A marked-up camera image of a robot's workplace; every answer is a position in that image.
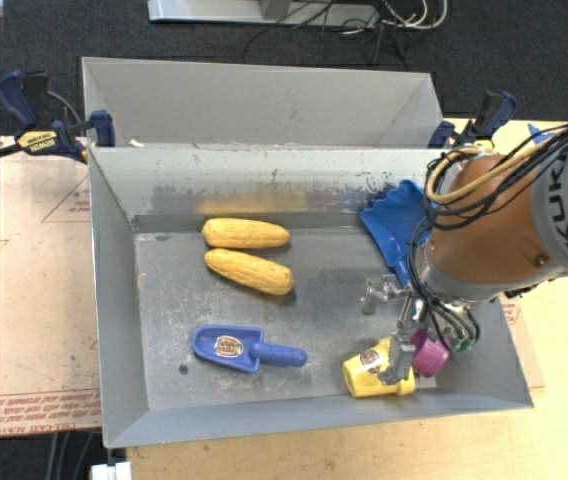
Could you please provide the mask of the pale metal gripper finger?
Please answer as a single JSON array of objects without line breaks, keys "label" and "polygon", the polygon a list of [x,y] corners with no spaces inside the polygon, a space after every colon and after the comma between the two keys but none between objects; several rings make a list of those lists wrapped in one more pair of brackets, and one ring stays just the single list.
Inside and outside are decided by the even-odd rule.
[{"label": "pale metal gripper finger", "polygon": [[396,322],[396,330],[389,337],[389,365],[378,374],[383,385],[392,385],[408,379],[415,354],[415,346],[410,342],[411,330],[409,325]]},{"label": "pale metal gripper finger", "polygon": [[410,289],[395,274],[367,278],[365,294],[361,299],[361,312],[363,315],[373,315],[380,303],[406,298],[409,294]]}]

